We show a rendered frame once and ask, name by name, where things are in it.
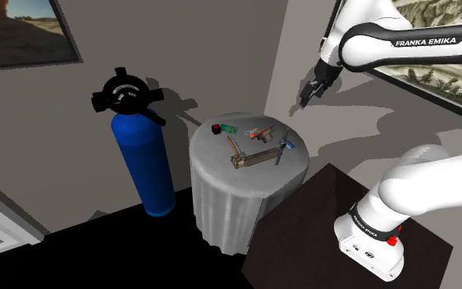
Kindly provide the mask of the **grey slim metal tool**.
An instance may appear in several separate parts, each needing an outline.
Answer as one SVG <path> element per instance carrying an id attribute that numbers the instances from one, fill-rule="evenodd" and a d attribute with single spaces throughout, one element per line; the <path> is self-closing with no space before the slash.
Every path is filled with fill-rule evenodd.
<path id="1" fill-rule="evenodd" d="M 279 140 L 278 154 L 277 154 L 277 158 L 275 161 L 275 165 L 278 165 L 280 163 L 283 150 L 286 147 L 286 142 L 287 142 L 289 133 L 290 133 L 290 128 L 287 128 L 286 131 L 283 133 L 281 139 Z"/>

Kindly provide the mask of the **long brown wooden block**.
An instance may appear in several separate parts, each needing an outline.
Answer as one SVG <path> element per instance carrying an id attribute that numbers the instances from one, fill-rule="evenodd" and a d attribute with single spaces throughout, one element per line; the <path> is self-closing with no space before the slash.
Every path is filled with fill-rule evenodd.
<path id="1" fill-rule="evenodd" d="M 250 167 L 252 165 L 276 158 L 280 153 L 279 148 L 267 149 L 256 154 L 247 155 L 245 153 L 238 153 L 231 156 L 231 163 L 235 169 L 240 167 Z"/>

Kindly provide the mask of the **round table with white cloth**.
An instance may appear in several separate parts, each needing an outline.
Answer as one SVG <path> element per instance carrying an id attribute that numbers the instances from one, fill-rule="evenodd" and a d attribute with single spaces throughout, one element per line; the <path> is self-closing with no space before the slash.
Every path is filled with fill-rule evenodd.
<path id="1" fill-rule="evenodd" d="M 259 219 L 296 191 L 309 169 L 309 151 L 292 128 L 288 135 L 295 147 L 284 149 L 280 163 L 275 158 L 235 169 L 233 150 L 226 135 L 214 135 L 211 126 L 238 128 L 232 138 L 240 151 L 251 155 L 276 148 L 287 124 L 252 112 L 231 112 L 205 121 L 190 140 L 191 185 L 197 228 L 210 245 L 226 255 L 246 254 Z M 267 143 L 250 139 L 245 132 L 274 125 Z"/>

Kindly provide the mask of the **dark brown robot stand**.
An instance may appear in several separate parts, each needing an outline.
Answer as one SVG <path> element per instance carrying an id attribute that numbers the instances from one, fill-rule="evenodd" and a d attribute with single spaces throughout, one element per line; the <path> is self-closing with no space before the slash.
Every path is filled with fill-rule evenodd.
<path id="1" fill-rule="evenodd" d="M 405 265 L 392 282 L 339 250 L 334 221 L 367 192 L 327 164 L 261 218 L 242 268 L 253 289 L 439 289 L 453 247 L 413 219 L 402 225 Z"/>

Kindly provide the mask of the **blue gas cylinder, black valve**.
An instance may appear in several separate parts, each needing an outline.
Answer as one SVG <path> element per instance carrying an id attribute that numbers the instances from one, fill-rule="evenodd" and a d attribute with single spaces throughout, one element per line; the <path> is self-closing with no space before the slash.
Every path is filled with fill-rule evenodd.
<path id="1" fill-rule="evenodd" d="M 146 213 L 161 217 L 176 205 L 162 128 L 166 120 L 149 108 L 163 101 L 161 89 L 150 89 L 144 80 L 115 69 L 103 89 L 91 98 L 95 112 L 112 110 L 111 129 Z"/>

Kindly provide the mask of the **framed pale landscape wall picture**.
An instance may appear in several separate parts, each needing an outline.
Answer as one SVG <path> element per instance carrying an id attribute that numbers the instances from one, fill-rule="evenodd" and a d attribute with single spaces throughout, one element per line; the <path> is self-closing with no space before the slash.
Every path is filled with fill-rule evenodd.
<path id="1" fill-rule="evenodd" d="M 415 28 L 462 24 L 462 0 L 390 0 Z M 462 116 L 462 64 L 388 65 L 374 72 Z"/>

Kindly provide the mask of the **framed desert landscape wall picture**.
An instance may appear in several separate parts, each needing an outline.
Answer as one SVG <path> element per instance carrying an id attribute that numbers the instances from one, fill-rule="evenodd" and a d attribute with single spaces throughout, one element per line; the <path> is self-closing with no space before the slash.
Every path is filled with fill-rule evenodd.
<path id="1" fill-rule="evenodd" d="M 0 0 L 0 70 L 80 62 L 58 0 Z"/>

